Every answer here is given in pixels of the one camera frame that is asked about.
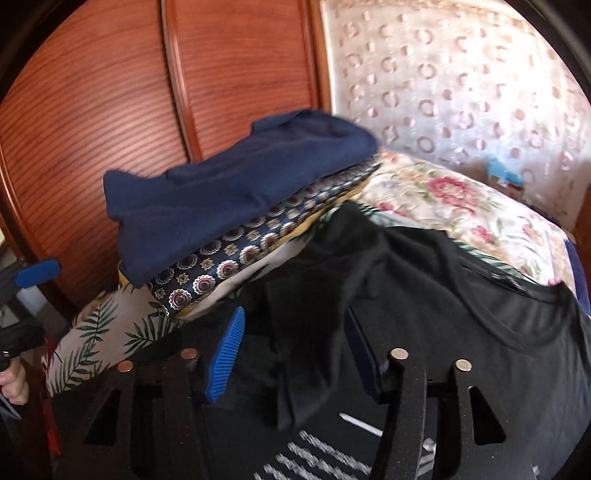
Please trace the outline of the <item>left hand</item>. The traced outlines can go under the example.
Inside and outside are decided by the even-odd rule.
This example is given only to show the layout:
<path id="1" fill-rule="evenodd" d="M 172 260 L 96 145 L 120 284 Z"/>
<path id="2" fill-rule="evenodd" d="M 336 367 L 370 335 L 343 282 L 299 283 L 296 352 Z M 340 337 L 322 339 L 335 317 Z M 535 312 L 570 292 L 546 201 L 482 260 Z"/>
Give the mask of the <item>left hand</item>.
<path id="1" fill-rule="evenodd" d="M 29 400 L 26 370 L 19 358 L 12 359 L 9 367 L 0 373 L 2 395 L 12 405 L 22 406 Z"/>

